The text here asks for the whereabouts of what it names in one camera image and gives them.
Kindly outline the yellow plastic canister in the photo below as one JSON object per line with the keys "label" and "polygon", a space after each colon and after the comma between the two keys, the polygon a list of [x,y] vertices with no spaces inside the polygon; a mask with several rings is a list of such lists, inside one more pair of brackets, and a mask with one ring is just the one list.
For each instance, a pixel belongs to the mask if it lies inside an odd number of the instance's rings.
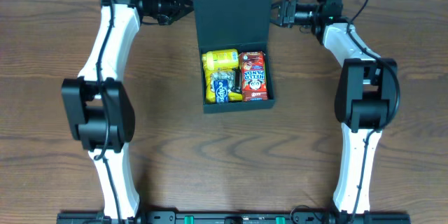
{"label": "yellow plastic canister", "polygon": [[203,67],[207,71],[234,69],[239,66],[236,49],[212,50],[202,55]]}

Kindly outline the black gift box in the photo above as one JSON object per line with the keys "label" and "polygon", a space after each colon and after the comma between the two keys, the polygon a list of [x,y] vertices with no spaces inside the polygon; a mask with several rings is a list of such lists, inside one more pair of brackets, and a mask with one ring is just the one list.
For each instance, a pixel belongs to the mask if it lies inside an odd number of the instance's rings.
{"label": "black gift box", "polygon": [[199,54],[236,49],[265,54],[268,99],[264,101],[203,103],[204,113],[270,109],[275,103],[274,82],[267,48],[272,0],[192,0]]}

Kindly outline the blue Eclipse mint tin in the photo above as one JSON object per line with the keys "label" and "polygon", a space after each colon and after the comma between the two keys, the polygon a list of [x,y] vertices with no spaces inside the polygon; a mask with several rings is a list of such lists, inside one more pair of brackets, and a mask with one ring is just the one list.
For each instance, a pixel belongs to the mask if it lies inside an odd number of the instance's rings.
{"label": "blue Eclipse mint tin", "polygon": [[217,104],[229,102],[227,80],[215,80],[213,82],[213,88]]}

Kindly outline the black Mars chocolate bar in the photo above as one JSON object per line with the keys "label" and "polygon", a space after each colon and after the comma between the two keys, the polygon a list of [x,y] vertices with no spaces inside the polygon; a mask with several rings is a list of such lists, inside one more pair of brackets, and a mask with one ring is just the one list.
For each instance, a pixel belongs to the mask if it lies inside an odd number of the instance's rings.
{"label": "black Mars chocolate bar", "polygon": [[235,93],[242,93],[242,73],[239,69],[235,69],[234,70],[234,87],[232,89],[233,92]]}

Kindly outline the yellow candy bag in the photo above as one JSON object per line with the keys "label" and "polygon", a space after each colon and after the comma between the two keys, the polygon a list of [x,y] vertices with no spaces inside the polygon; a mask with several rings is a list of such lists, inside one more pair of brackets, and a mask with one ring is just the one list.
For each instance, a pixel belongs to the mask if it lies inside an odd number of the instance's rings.
{"label": "yellow candy bag", "polygon": [[214,91],[214,81],[216,80],[228,81],[228,97],[229,97],[228,103],[242,101],[242,91],[241,94],[232,91],[235,84],[234,70],[235,69],[223,70],[223,71],[207,71],[205,73],[205,80],[206,80],[205,101],[207,104],[216,104],[215,91]]}

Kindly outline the red Hello Panda box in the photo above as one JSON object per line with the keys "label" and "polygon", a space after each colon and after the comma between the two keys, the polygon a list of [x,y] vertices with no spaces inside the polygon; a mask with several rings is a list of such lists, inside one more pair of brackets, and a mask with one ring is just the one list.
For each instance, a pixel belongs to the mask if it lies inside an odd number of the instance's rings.
{"label": "red Hello Panda box", "polygon": [[243,52],[239,55],[241,71],[241,93],[244,102],[268,99],[265,54],[258,52]]}

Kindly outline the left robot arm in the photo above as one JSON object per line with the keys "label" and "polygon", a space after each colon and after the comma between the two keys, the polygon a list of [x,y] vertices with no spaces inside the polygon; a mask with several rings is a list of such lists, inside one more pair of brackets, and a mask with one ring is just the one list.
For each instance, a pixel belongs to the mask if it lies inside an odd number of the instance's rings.
{"label": "left robot arm", "polygon": [[72,137],[93,161],[104,197],[98,213],[61,212],[58,223],[147,223],[133,182],[130,141],[135,112],[123,78],[133,40],[144,25],[171,25],[193,11],[192,0],[100,0],[101,22],[76,78],[62,83]]}

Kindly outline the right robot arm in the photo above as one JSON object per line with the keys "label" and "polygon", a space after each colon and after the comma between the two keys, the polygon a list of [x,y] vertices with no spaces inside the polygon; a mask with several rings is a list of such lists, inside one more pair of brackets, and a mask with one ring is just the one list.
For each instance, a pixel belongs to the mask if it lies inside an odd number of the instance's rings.
{"label": "right robot arm", "polygon": [[335,117],[342,129],[342,161],[332,202],[349,223],[370,210],[370,180],[377,144],[395,118],[401,98],[398,65],[371,51],[356,33],[354,19],[342,14],[342,0],[300,3],[283,0],[272,24],[306,27],[342,68]]}

